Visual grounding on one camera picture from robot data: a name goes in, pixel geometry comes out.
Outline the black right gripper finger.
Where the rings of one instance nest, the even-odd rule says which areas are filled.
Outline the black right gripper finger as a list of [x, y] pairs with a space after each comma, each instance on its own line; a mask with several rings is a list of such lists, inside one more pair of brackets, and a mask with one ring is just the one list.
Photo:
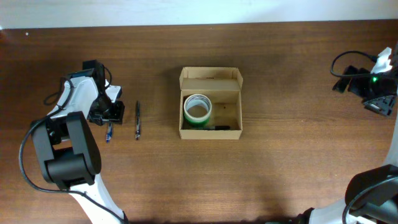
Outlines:
[[[345, 68], [343, 75], [355, 75], [357, 74], [358, 69], [352, 65]], [[340, 78], [335, 85], [333, 86], [332, 90], [337, 91], [339, 93], [343, 93], [346, 90], [346, 87], [349, 85], [351, 79], [350, 78]]]
[[[369, 70], [366, 70], [365, 68], [358, 69], [356, 67], [347, 68], [348, 75], [357, 75], [362, 73], [369, 73]], [[348, 91], [355, 95], [369, 95], [369, 81], [369, 77], [352, 78], [348, 86]]]

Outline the blue clear pen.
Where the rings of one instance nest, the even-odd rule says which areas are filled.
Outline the blue clear pen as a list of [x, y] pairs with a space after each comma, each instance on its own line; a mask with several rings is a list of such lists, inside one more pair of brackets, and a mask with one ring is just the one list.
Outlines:
[[106, 138], [105, 138], [106, 143], [110, 143], [110, 140], [112, 139], [112, 137], [113, 137], [113, 124], [109, 123], [108, 129], [106, 132]]

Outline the dark grey clear pen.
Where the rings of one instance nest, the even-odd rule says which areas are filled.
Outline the dark grey clear pen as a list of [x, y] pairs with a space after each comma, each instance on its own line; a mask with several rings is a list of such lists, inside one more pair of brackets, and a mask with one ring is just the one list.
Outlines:
[[139, 140], [141, 136], [141, 104], [139, 101], [136, 102], [136, 133], [135, 139]]

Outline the beige masking tape roll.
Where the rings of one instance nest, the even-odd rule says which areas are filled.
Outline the beige masking tape roll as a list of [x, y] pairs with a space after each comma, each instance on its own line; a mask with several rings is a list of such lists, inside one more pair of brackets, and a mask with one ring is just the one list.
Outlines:
[[[190, 109], [195, 109], [196, 107], [201, 107], [206, 111], [206, 113], [203, 115], [194, 115], [193, 113], [189, 112]], [[190, 95], [183, 104], [183, 114], [188, 114], [197, 118], [211, 115], [212, 109], [213, 105], [211, 100], [206, 95], [202, 94]]]

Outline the green tape roll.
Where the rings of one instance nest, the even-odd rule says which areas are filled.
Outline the green tape roll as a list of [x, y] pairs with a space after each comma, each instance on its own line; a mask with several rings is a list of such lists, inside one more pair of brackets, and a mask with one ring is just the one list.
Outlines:
[[192, 127], [200, 128], [204, 127], [210, 120], [210, 115], [203, 117], [193, 117], [188, 114], [184, 114], [184, 120]]

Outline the black and grey marker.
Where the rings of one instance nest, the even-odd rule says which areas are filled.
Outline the black and grey marker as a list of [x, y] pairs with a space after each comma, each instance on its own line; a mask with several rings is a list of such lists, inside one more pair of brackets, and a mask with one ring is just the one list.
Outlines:
[[230, 130], [230, 126], [205, 126], [205, 127], [197, 127], [193, 128], [194, 130], [207, 130], [207, 131], [222, 131], [222, 130]]

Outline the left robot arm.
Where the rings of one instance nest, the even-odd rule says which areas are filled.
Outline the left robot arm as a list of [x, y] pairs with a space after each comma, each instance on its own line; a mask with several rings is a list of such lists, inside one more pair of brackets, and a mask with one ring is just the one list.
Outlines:
[[101, 178], [101, 155], [89, 123], [122, 124], [122, 88], [99, 61], [84, 61], [82, 70], [61, 82], [54, 109], [34, 121], [32, 138], [43, 178], [56, 194], [71, 195], [92, 223], [127, 223]]

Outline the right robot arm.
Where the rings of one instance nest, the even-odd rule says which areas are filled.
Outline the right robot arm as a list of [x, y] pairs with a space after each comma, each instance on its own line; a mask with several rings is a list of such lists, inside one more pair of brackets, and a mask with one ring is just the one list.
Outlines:
[[[334, 90], [348, 90], [366, 109], [389, 116], [397, 104], [397, 70], [346, 67]], [[323, 208], [309, 208], [289, 223], [397, 223], [397, 126], [383, 165], [355, 175], [345, 197]]]

